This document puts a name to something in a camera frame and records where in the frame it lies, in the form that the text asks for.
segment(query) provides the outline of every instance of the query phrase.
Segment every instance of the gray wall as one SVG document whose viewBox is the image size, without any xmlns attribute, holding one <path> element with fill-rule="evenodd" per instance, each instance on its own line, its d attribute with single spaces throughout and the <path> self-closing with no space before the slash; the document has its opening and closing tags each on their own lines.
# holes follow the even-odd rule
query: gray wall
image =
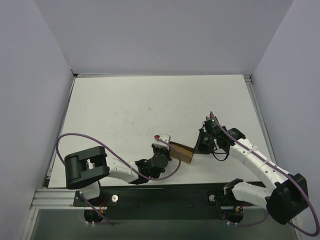
<svg viewBox="0 0 320 240">
<path fill-rule="evenodd" d="M 74 73 L 252 74 L 292 0 L 35 0 Z"/>
<path fill-rule="evenodd" d="M 16 240 L 44 179 L 73 80 L 32 0 L 0 4 L 0 233 Z"/>
<path fill-rule="evenodd" d="M 318 216 L 319 77 L 320 1 L 295 0 L 252 81 L 275 157 L 282 167 L 307 178 L 309 196 Z M 314 232 L 310 211 L 304 212 L 302 217 L 303 228 Z"/>
</svg>

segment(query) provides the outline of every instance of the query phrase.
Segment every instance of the bolt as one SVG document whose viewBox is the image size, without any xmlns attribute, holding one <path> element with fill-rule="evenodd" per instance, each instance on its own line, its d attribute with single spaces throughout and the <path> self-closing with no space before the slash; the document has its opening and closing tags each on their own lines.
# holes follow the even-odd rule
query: bolt
<svg viewBox="0 0 320 240">
<path fill-rule="evenodd" d="M 118 202 L 118 196 L 117 196 L 117 195 L 113 195 L 113 196 L 111 197 L 111 200 L 112 200 L 112 202 L 114 202 L 114 203 Z"/>
<path fill-rule="evenodd" d="M 213 194 L 211 194 L 210 196 L 209 196 L 209 201 L 210 202 L 214 202 L 215 201 L 215 195 L 213 195 Z"/>
</svg>

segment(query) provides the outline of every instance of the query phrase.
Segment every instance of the white table surface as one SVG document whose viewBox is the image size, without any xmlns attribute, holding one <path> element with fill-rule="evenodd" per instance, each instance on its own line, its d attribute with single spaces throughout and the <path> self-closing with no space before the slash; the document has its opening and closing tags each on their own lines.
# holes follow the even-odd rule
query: white table surface
<svg viewBox="0 0 320 240">
<path fill-rule="evenodd" d="M 104 142 L 128 162 L 149 159 L 158 134 L 194 147 L 198 129 L 210 111 L 227 129 L 238 128 L 269 157 L 267 146 L 242 75 L 134 76 L 76 78 L 62 133 L 82 133 Z M 60 141 L 62 156 L 97 146 L 78 136 Z M 178 161 L 169 162 L 171 173 Z M 236 178 L 258 181 L 238 160 L 220 162 L 212 155 L 193 156 L 179 171 L 155 184 L 224 183 Z M 102 186 L 128 183 L 105 177 Z M 65 169 L 55 157 L 49 188 L 65 188 Z"/>
</svg>

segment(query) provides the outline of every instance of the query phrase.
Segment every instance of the cardboard box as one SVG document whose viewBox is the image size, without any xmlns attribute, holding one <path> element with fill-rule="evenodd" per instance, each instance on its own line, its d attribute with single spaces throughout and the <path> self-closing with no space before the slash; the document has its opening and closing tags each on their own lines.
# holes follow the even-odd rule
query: cardboard box
<svg viewBox="0 0 320 240">
<path fill-rule="evenodd" d="M 189 146 L 185 146 L 182 145 L 180 143 L 171 141 L 170 144 L 172 146 L 174 146 L 174 148 L 179 152 L 180 156 L 181 156 L 181 161 L 190 164 L 192 157 L 194 156 L 194 148 L 193 147 L 189 147 Z M 179 159 L 178 155 L 175 151 L 171 150 L 170 151 L 170 157 L 175 158 L 175 159 Z"/>
</svg>

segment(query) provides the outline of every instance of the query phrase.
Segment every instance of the purple cable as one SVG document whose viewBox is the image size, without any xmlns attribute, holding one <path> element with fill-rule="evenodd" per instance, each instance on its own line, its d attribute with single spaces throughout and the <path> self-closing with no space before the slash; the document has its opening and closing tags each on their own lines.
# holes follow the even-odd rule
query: purple cable
<svg viewBox="0 0 320 240">
<path fill-rule="evenodd" d="M 109 218 L 107 218 L 105 215 L 103 215 L 99 210 L 97 210 L 86 198 L 85 196 L 80 193 L 80 197 L 82 197 L 82 199 L 84 200 L 84 202 L 86 204 L 88 204 L 101 218 L 103 218 L 104 220 L 107 221 L 107 223 L 104 222 L 100 222 L 100 224 L 109 224 L 109 225 L 115 225 L 115 223 L 113 221 L 111 221 Z"/>
<path fill-rule="evenodd" d="M 227 212 L 225 211 L 223 213 L 223 217 L 225 219 L 227 219 L 226 215 L 227 215 Z M 258 225 L 258 224 L 262 224 L 263 222 L 265 222 L 268 219 L 268 217 L 269 217 L 269 213 L 267 212 L 263 219 L 261 219 L 259 221 L 256 221 L 256 222 L 252 222 L 252 223 L 237 223 L 237 224 L 235 224 L 234 222 L 229 221 L 229 223 L 231 223 L 232 225 L 235 225 L 235 226 L 239 226 L 239 227 L 252 227 L 252 226 L 255 226 L 255 225 Z"/>
<path fill-rule="evenodd" d="M 213 120 L 215 121 L 215 123 L 217 124 L 217 126 L 224 132 L 224 134 L 230 138 L 232 141 L 234 141 L 235 143 L 237 143 L 238 145 L 240 145 L 242 148 L 246 149 L 247 151 L 249 151 L 250 149 L 248 147 L 246 147 L 245 145 L 243 145 L 241 142 L 239 142 L 238 140 L 236 140 L 234 137 L 232 137 L 219 123 L 218 119 L 215 117 L 215 115 L 213 114 L 213 112 L 210 112 L 210 117 L 213 118 Z M 316 210 L 314 208 L 314 206 L 312 205 L 311 201 L 309 200 L 308 196 L 306 195 L 306 193 L 303 191 L 303 189 L 299 186 L 299 184 L 288 174 L 286 174 L 284 171 L 282 171 L 281 169 L 277 168 L 276 166 L 273 166 L 272 164 L 270 164 L 267 160 L 265 160 L 263 157 L 261 157 L 259 154 L 257 154 L 256 152 L 252 151 L 251 152 L 253 155 L 255 155 L 258 159 L 260 159 L 262 162 L 264 162 L 266 165 L 268 165 L 270 168 L 276 170 L 277 172 L 281 173 L 283 176 L 285 176 L 286 178 L 289 179 L 290 182 L 293 183 L 293 185 L 299 190 L 299 192 L 301 193 L 301 195 L 303 196 L 304 200 L 306 201 L 306 203 L 308 204 L 311 213 L 313 215 L 314 218 L 314 223 L 315 223 L 315 232 L 314 233 L 309 233 L 303 229 L 301 229 L 300 227 L 294 225 L 291 222 L 288 222 L 289 225 L 291 225 L 292 227 L 294 227 L 295 229 L 297 229 L 298 231 L 300 231 L 301 233 L 310 236 L 310 237 L 316 237 L 319 235 L 320 233 L 320 224 L 319 224 L 319 219 L 316 213 Z"/>
<path fill-rule="evenodd" d="M 176 167 L 176 169 L 172 173 L 170 173 L 168 176 L 164 176 L 164 177 L 160 177 L 160 178 L 151 178 L 151 177 L 143 175 L 142 173 L 140 173 L 137 170 L 135 170 L 134 168 L 132 168 L 132 166 L 129 163 L 127 163 L 125 160 L 123 160 L 119 155 L 117 155 L 114 151 L 112 151 L 103 142 L 99 141 L 98 139 L 96 139 L 96 138 L 94 138 L 92 136 L 88 136 L 88 135 L 85 135 L 85 134 L 82 134 L 82 133 L 75 133 L 75 132 L 62 134 L 56 140 L 55 151 L 56 151 L 56 154 L 58 155 L 59 159 L 63 163 L 63 165 L 65 165 L 65 161 L 64 161 L 64 159 L 62 158 L 62 156 L 60 154 L 60 151 L 59 151 L 59 148 L 58 148 L 58 144 L 59 144 L 60 139 L 62 139 L 63 137 L 66 137 L 66 136 L 79 136 L 79 137 L 83 137 L 83 138 L 86 138 L 86 139 L 90 139 L 90 140 L 100 144 L 105 149 L 107 149 L 113 156 L 115 156 L 120 162 L 122 162 L 124 165 L 126 165 L 129 169 L 132 169 L 133 172 L 135 172 L 136 174 L 138 174 L 139 176 L 141 176 L 141 177 L 143 177 L 144 179 L 147 179 L 147 180 L 161 181 L 161 180 L 168 179 L 178 171 L 178 169 L 180 168 L 180 165 L 181 165 L 181 156 L 180 156 L 180 153 L 178 152 L 178 150 L 174 146 L 172 146 L 170 143 L 167 143 L 165 141 L 162 141 L 161 139 L 155 138 L 155 140 L 157 140 L 157 141 L 169 146 L 172 150 L 174 150 L 176 152 L 176 154 L 177 154 L 177 156 L 179 158 L 179 163 L 178 163 L 178 166 Z"/>
</svg>

